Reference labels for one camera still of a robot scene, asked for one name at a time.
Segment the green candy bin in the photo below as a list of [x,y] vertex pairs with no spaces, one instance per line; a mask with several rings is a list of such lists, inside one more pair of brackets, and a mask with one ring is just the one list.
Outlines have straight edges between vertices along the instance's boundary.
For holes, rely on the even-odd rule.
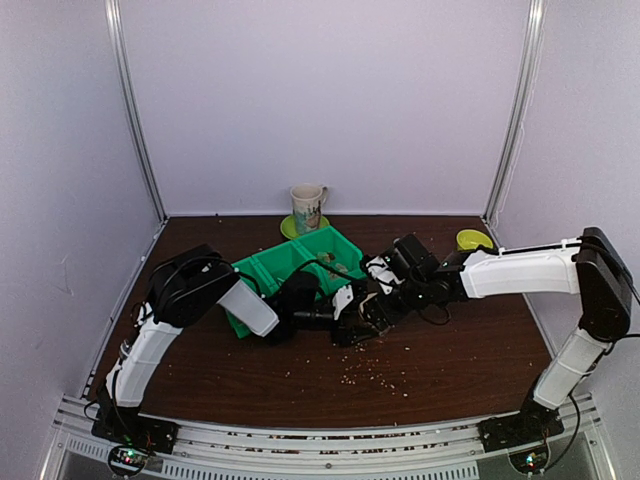
[[244,323],[238,320],[231,312],[226,311],[226,317],[238,339],[247,338],[252,334],[251,330]]
[[297,256],[292,261],[293,269],[306,261],[315,259],[303,271],[313,273],[319,280],[321,293],[330,295],[350,282],[364,279],[360,268],[363,254],[334,227],[325,227],[300,236],[292,241]]
[[241,279],[254,292],[273,295],[293,271],[311,259],[311,253],[294,242],[285,242],[233,263]]

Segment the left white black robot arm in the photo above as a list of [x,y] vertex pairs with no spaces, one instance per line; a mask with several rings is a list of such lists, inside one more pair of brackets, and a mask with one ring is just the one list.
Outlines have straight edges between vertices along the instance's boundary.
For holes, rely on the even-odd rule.
[[173,341],[216,306],[271,344],[313,329],[331,332],[336,341],[349,341],[352,336],[340,317],[367,291],[363,276],[317,258],[303,261],[266,295],[255,276],[208,244],[175,256],[151,273],[131,335],[121,343],[114,366],[97,389],[95,422],[123,444],[137,442],[145,427],[140,406],[157,366]]

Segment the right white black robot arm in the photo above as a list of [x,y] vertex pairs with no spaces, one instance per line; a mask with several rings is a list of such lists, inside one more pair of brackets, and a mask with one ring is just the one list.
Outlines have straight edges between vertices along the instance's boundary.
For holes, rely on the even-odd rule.
[[513,433],[526,442],[550,426],[574,388],[628,335],[632,304],[638,299],[630,271],[597,227],[555,244],[511,250],[478,246],[444,260],[409,234],[364,260],[362,268],[380,290],[360,303],[359,315],[378,330],[411,312],[444,309],[454,302],[545,292],[580,297],[576,328],[513,419]]

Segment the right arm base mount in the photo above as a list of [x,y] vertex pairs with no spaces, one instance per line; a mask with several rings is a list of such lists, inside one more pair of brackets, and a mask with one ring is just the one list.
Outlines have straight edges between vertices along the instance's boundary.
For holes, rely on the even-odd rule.
[[477,427],[485,453],[543,442],[565,431],[562,421],[556,416],[522,412],[492,417],[481,421]]

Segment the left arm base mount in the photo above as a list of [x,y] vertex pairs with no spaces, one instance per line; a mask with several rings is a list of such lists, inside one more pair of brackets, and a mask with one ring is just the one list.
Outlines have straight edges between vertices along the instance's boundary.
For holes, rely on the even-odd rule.
[[175,422],[140,416],[136,411],[99,414],[91,434],[138,450],[171,454],[178,434]]

